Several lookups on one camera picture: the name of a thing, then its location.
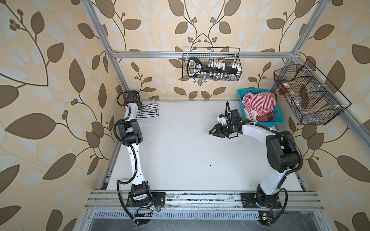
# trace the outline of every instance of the aluminum frame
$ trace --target aluminum frame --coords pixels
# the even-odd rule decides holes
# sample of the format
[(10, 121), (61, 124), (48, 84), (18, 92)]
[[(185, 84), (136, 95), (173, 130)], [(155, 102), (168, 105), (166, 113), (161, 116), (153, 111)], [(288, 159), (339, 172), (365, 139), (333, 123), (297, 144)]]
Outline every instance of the aluminum frame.
[[(212, 54), (235, 54), (235, 52), (212, 52)], [(182, 58), (182, 52), (172, 51), (112, 51), (114, 58)], [(292, 52), (239, 52), (239, 58), (291, 58)]]
[(101, 45), (103, 46), (104, 48), (104, 51), (105, 53), (107, 54), (107, 57), (110, 61), (110, 63), (112, 64), (113, 66), (113, 70), (115, 72), (115, 74), (117, 75), (117, 79), (122, 87), (122, 89), (124, 91), (128, 91), (129, 90), (129, 87), (128, 87), (128, 84), (125, 80), (125, 77), (123, 75), (123, 72), (122, 70), (120, 69), (120, 66), (117, 62), (117, 60), (113, 57), (112, 55), (112, 48), (110, 47), (109, 45), (109, 42), (108, 42), (108, 38), (107, 36), (105, 35), (105, 32), (104, 32), (104, 29), (100, 23), (100, 20), (98, 18), (98, 16), (96, 15), (96, 12), (94, 10), (94, 7), (91, 3), (91, 0), (82, 0), (82, 5), (86, 11), (86, 14), (89, 16), (90, 18), (90, 21), (95, 29), (95, 32), (101, 42)]

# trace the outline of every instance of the metal bracket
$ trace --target metal bracket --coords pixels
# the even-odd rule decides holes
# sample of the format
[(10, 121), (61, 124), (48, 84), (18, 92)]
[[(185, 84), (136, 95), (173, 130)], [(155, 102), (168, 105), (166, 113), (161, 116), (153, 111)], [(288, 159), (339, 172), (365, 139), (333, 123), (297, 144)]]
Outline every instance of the metal bracket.
[[(250, 203), (249, 200), (253, 199), (255, 193), (241, 193), (240, 197), (242, 199), (243, 208), (261, 208), (256, 203)], [(272, 201), (272, 208), (282, 208), (279, 196), (276, 196), (276, 200)]]
[[(166, 199), (166, 193), (165, 192), (152, 192), (152, 196), (154, 198), (154, 207), (163, 207), (165, 204), (165, 199)], [(141, 205), (138, 205), (133, 202), (133, 198), (128, 196), (126, 206), (127, 207), (132, 207), (132, 208), (138, 208), (141, 207)]]

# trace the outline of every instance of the brown leaf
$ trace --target brown leaf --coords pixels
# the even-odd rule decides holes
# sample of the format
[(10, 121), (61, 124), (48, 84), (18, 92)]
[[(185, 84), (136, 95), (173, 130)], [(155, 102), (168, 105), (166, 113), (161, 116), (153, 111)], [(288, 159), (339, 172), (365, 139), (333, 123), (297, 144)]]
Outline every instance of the brown leaf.
[(330, 25), (330, 24), (322, 25), (321, 27), (317, 29), (317, 31), (313, 35), (313, 38), (316, 40), (321, 40), (321, 39), (328, 37), (329, 34), (331, 34), (331, 32), (334, 30), (334, 27), (335, 26)]
[(226, 90), (226, 87), (220, 87), (220, 88), (216, 88), (214, 91), (213, 91), (213, 94), (214, 95), (219, 95), (221, 93), (223, 93), (224, 91)]
[(180, 0), (168, 0), (168, 4), (174, 15), (179, 17), (184, 14), (184, 4)]
[(342, 63), (337, 60), (326, 77), (326, 85), (335, 93), (340, 89), (346, 79), (346, 71)]
[(35, 34), (41, 33), (45, 28), (44, 18), (40, 11), (34, 13), (31, 17), (31, 28)]
[(159, 95), (153, 95), (153, 96), (149, 97), (148, 99), (156, 99), (156, 100), (159, 100)]
[(182, 88), (174, 87), (174, 91), (175, 91), (177, 94), (179, 94), (179, 95), (185, 95), (185, 94), (186, 94), (185, 90), (184, 90), (184, 89), (182, 89)]
[(92, 122), (91, 123), (91, 126), (92, 126), (92, 131), (95, 132), (95, 134), (99, 137), (99, 138), (102, 138), (103, 135), (104, 135), (104, 127), (103, 125), (100, 123), (100, 122)]
[(297, 130), (296, 129), (296, 124), (290, 116), (289, 116), (288, 124), (289, 124), (289, 128), (292, 132), (295, 132)]
[(62, 58), (63, 52), (64, 52), (63, 43), (57, 43), (51, 45), (47, 49), (47, 57), (50, 60), (50, 62), (58, 62)]
[(316, 70), (316, 60), (312, 56), (307, 56), (306, 57), (307, 64), (310, 68), (312, 68), (313, 71)]
[(152, 91), (155, 91), (155, 88), (144, 88), (143, 91), (152, 92)]
[(317, 125), (305, 125), (302, 129), (302, 138), (309, 139), (313, 134), (316, 133)]
[(94, 38), (94, 32), (89, 25), (86, 23), (80, 23), (77, 25), (78, 29), (80, 30), (81, 34), (86, 38), (92, 39)]
[(61, 226), (62, 221), (62, 212), (57, 209), (53, 209), (46, 224), (46, 231), (57, 231)]
[(94, 132), (86, 132), (87, 144), (92, 148), (97, 148), (100, 144), (99, 137)]
[(96, 169), (98, 162), (99, 158), (96, 156), (90, 163), (89, 170), (87, 170), (87, 175), (90, 175)]
[(95, 70), (96, 68), (98, 68), (99, 63), (100, 63), (100, 55), (95, 55), (91, 63), (92, 69)]
[(353, 44), (352, 55), (354, 59), (361, 64), (367, 64), (370, 62), (370, 48), (366, 46)]
[(13, 103), (19, 96), (18, 88), (10, 85), (0, 86), (0, 109)]
[(305, 28), (306, 24), (303, 23), (301, 29), (299, 30), (299, 36), (302, 34), (303, 29)]
[(112, 130), (113, 126), (114, 126), (114, 116), (112, 116), (111, 120), (109, 121), (109, 125), (108, 125), (109, 131)]
[(96, 6), (100, 12), (107, 18), (113, 18), (114, 16), (114, 5), (111, 0), (96, 0)]
[(309, 95), (308, 95), (308, 92), (307, 92), (307, 89), (304, 85), (301, 86), (300, 88), (300, 91), (298, 93), (298, 95), (301, 97), (302, 101), (300, 103), (300, 107), (302, 108), (306, 108), (308, 107), (308, 104), (310, 102), (310, 98), (309, 98)]
[(0, 172), (0, 193), (2, 193), (15, 179), (19, 172), (19, 164)]
[(128, 30), (136, 30), (139, 28), (141, 24), (141, 20), (134, 19), (134, 18), (129, 18), (123, 21), (123, 27)]
[(118, 85), (116, 87), (116, 91), (117, 91), (118, 94), (121, 94), (122, 93), (122, 87), (120, 85)]
[(147, 78), (145, 78), (144, 80), (143, 80), (143, 82), (144, 83), (149, 83), (149, 82), (151, 82), (152, 81), (152, 77), (147, 77)]
[(74, 162), (76, 161), (76, 156), (72, 153), (65, 154), (61, 158), (59, 158), (45, 173), (43, 179), (45, 180), (55, 180), (64, 174), (66, 174), (71, 167), (73, 166)]
[(226, 16), (231, 16), (236, 13), (236, 11), (239, 9), (240, 3), (242, 0), (230, 0), (225, 4), (225, 8), (223, 9), (223, 12)]
[(181, 68), (182, 67), (182, 64), (180, 61), (178, 60), (168, 60), (170, 62), (170, 64), (172, 64), (172, 66), (176, 67), (176, 68)]
[(343, 0), (332, 0), (332, 4), (334, 6), (341, 6), (343, 5)]
[(323, 174), (321, 173), (320, 167), (316, 163), (316, 161), (312, 158), (308, 159), (308, 165), (310, 166), (311, 170), (314, 174), (318, 175), (319, 177), (323, 177)]
[(104, 32), (105, 32), (105, 35), (108, 36), (108, 29), (107, 29), (107, 26), (105, 24), (102, 25), (103, 26), (103, 29), (104, 29)]
[(252, 83), (257, 82), (257, 79), (255, 77), (249, 77), (248, 80)]
[(275, 49), (274, 48), (269, 48), (269, 49), (265, 49), (261, 52), (275, 52)]
[(136, 72), (139, 72), (139, 71), (140, 71), (139, 67), (138, 67), (134, 62), (131, 62), (131, 67), (132, 67)]
[(231, 34), (231, 28), (227, 22), (220, 22), (220, 24), (218, 25), (218, 29), (223, 34)]
[(268, 62), (263, 68), (262, 71), (265, 72), (271, 67), (271, 62)]
[(73, 88), (78, 93), (81, 93), (85, 87), (85, 77), (76, 59), (74, 59), (71, 63), (69, 78)]
[(266, 23), (267, 23), (267, 26), (273, 30), (281, 29), (285, 25), (285, 21), (282, 18), (267, 19)]
[(337, 227), (338, 231), (350, 231), (345, 225), (343, 225), (339, 221), (334, 221), (334, 224)]
[(17, 214), (21, 209), (19, 205), (11, 205), (7, 207), (0, 208), (0, 225), (7, 222), (10, 218)]
[(223, 60), (223, 62), (225, 63), (225, 65), (231, 65), (234, 62), (234, 60), (228, 58), (228, 59)]
[(324, 133), (315, 133), (307, 140), (307, 146), (312, 150), (316, 150), (321, 148), (323, 142), (324, 142)]
[(370, 222), (366, 213), (359, 212), (353, 215), (352, 224), (356, 231), (368, 231), (370, 230)]
[(296, 15), (297, 18), (300, 18), (307, 14), (314, 4), (315, 0), (299, 0), (296, 4), (294, 14)]
[(106, 56), (103, 57), (103, 64), (104, 64), (105, 71), (108, 73), (108, 59)]
[(107, 102), (107, 91), (104, 84), (101, 84), (100, 86), (98, 101), (101, 108), (103, 108)]
[(55, 121), (49, 116), (32, 113), (17, 119), (5, 131), (22, 138), (38, 140), (48, 136), (55, 126)]
[(72, 231), (74, 228), (74, 225), (76, 224), (76, 221), (77, 221), (77, 218), (68, 222), (68, 224), (65, 225), (62, 231)]
[(203, 98), (209, 99), (209, 93), (207, 91), (202, 91), (201, 95), (202, 95)]
[(229, 52), (229, 46), (222, 48), (220, 52)]
[(187, 22), (179, 22), (179, 24), (177, 24), (176, 26), (175, 34), (183, 34), (186, 32), (187, 29), (188, 29)]
[(337, 158), (340, 168), (350, 177), (363, 182), (370, 182), (370, 171), (360, 162), (350, 156), (339, 156)]
[(78, 5), (80, 3), (80, 0), (71, 0), (71, 3), (73, 5)]
[(189, 98), (194, 99), (197, 94), (198, 94), (198, 91), (192, 91), (189, 93)]

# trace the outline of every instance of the leaf pattern wallpaper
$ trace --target leaf pattern wallpaper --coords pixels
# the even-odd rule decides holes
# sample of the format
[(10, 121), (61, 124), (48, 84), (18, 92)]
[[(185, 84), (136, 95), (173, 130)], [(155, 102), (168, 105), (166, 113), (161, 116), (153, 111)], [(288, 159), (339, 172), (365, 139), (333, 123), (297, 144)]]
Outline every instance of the leaf pattern wallpaper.
[[(118, 51), (290, 51), (317, 1), (92, 0)], [(120, 58), (131, 89), (145, 99), (237, 99), (239, 88), (270, 88), (282, 59), (241, 59), (238, 82), (181, 78), (182, 59)]]
[(117, 77), (79, 1), (0, 0), (0, 21), (0, 229), (73, 230), (124, 115)]
[[(302, 49), (352, 102), (348, 110), (370, 129), (370, 2), (333, 0)], [(303, 154), (300, 171), (338, 231), (370, 230), (370, 152), (338, 116), (327, 125), (298, 125), (283, 97), (277, 103)]]

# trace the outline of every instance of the wall-mounted wire basket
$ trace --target wall-mounted wire basket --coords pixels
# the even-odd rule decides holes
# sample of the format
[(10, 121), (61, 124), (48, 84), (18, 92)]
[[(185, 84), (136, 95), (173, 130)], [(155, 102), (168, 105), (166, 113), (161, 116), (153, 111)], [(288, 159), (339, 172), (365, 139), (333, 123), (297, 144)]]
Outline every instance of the wall-mounted wire basket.
[(240, 48), (183, 47), (182, 79), (238, 81)]
[(284, 95), (300, 125), (325, 125), (351, 102), (326, 75), (307, 60), (274, 71), (279, 94)]

